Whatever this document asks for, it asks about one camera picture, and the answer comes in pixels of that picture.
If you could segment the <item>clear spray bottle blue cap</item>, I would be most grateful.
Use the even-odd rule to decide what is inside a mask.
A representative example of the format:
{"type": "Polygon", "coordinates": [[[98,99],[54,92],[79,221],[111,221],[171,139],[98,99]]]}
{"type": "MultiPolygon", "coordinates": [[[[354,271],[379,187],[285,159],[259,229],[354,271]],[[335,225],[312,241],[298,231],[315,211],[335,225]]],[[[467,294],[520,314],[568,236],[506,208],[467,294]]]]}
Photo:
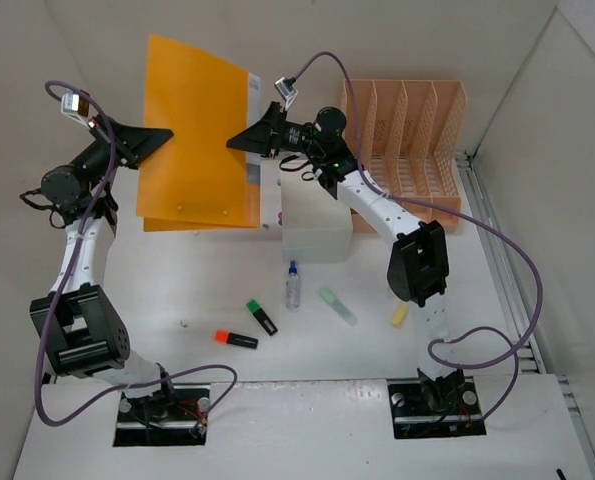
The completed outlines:
{"type": "Polygon", "coordinates": [[[291,260],[285,284],[285,304],[289,310],[297,310],[300,305],[300,277],[297,263],[291,260]]]}

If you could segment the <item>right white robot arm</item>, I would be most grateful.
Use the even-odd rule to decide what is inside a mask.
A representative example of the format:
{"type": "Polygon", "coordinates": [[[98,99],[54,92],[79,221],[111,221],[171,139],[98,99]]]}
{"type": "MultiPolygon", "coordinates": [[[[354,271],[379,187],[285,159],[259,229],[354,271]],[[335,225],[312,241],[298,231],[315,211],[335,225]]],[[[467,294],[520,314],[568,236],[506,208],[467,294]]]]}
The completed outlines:
{"type": "Polygon", "coordinates": [[[455,367],[428,353],[431,341],[448,334],[445,293],[449,275],[446,235],[437,221],[426,223],[377,192],[377,184],[357,164],[343,138],[346,117],[335,107],[321,109],[314,122],[297,124],[273,102],[260,120],[226,141],[230,149],[273,158],[286,151],[304,155],[321,187],[356,211],[391,248],[387,282],[391,291],[415,308],[418,375],[422,405],[441,412],[456,397],[455,367]]]}

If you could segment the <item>orange document folder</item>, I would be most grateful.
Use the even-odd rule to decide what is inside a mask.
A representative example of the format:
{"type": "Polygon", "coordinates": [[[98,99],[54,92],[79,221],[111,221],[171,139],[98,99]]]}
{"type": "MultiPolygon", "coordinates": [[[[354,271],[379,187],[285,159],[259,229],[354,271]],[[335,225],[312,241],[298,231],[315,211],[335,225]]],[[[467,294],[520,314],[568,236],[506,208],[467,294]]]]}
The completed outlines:
{"type": "Polygon", "coordinates": [[[150,36],[143,123],[173,136],[139,168],[136,213],[145,231],[260,226],[260,158],[226,146],[259,120],[260,107],[257,75],[150,36]]]}

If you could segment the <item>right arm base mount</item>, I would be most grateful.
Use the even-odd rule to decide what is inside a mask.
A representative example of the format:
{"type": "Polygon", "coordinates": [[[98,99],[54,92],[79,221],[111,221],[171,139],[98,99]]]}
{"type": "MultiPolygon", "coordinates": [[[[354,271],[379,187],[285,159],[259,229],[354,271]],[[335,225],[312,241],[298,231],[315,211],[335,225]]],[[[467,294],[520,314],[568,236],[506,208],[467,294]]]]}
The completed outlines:
{"type": "Polygon", "coordinates": [[[486,436],[478,392],[472,377],[456,400],[433,409],[418,380],[387,382],[393,434],[396,440],[486,436]]]}

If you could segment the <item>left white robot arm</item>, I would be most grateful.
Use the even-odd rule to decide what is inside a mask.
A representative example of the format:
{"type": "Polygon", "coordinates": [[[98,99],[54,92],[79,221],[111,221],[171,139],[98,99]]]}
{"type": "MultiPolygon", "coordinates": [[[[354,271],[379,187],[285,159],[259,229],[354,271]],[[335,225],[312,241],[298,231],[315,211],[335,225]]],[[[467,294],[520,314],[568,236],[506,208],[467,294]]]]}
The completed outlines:
{"type": "Polygon", "coordinates": [[[112,183],[104,178],[109,161],[137,169],[173,136],[169,129],[109,124],[93,117],[88,128],[93,142],[74,160],[46,173],[35,194],[46,198],[44,209],[59,215],[66,235],[60,272],[49,293],[30,305],[38,331],[48,329],[46,358],[58,376],[96,378],[125,387],[130,399],[152,418],[168,418],[177,395],[159,380],[164,368],[143,359],[130,345],[127,327],[102,288],[105,262],[114,241],[118,205],[112,183]]]}

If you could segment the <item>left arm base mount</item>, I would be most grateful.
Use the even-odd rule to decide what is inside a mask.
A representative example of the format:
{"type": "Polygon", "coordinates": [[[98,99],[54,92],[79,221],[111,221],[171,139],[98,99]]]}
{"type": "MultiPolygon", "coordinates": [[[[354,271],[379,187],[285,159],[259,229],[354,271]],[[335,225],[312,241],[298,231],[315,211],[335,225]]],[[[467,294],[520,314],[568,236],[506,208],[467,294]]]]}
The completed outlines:
{"type": "Polygon", "coordinates": [[[150,397],[121,394],[115,422],[114,447],[190,447],[207,440],[205,410],[210,387],[177,384],[150,397]]]}

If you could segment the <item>white drawer box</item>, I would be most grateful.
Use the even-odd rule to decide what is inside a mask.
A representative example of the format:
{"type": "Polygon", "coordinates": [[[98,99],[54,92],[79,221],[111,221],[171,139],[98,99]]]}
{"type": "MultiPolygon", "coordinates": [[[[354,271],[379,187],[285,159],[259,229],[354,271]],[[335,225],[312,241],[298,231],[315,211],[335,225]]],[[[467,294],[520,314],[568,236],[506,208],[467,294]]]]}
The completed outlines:
{"type": "Polygon", "coordinates": [[[350,209],[297,173],[282,173],[280,190],[284,259],[297,264],[345,262],[353,234],[350,209]]]}

